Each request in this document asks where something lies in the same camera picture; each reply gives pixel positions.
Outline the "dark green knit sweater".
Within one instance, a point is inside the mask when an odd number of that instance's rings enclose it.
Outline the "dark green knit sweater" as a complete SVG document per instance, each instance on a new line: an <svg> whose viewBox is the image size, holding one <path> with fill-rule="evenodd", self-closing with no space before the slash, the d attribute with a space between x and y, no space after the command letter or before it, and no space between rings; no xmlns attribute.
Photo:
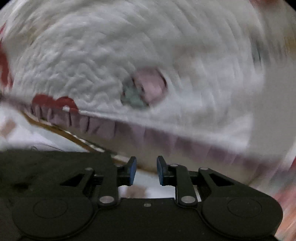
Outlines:
<svg viewBox="0 0 296 241"><path fill-rule="evenodd" d="M92 168L100 172L113 164L109 153L30 151L1 152L1 199L11 207L20 197L61 183Z"/></svg>

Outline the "checked pastel bed sheet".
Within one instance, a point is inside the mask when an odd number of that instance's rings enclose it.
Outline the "checked pastel bed sheet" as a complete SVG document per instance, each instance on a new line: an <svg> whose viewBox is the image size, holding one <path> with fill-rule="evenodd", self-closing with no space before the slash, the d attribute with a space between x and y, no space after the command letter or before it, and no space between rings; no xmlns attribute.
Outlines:
<svg viewBox="0 0 296 241"><path fill-rule="evenodd" d="M20 113L1 107L1 150L87 152L71 140L30 124ZM126 198L168 198L175 196L173 187L162 187L155 174L137 171L135 184L119 188Z"/></svg>

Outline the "white quilt with red bears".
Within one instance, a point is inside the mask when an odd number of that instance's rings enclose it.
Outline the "white quilt with red bears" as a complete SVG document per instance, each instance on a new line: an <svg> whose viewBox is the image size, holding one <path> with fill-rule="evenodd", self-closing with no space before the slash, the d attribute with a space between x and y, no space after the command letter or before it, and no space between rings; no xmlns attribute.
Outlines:
<svg viewBox="0 0 296 241"><path fill-rule="evenodd" d="M1 102L155 170L266 187L295 154L295 10L285 1L10 1Z"/></svg>

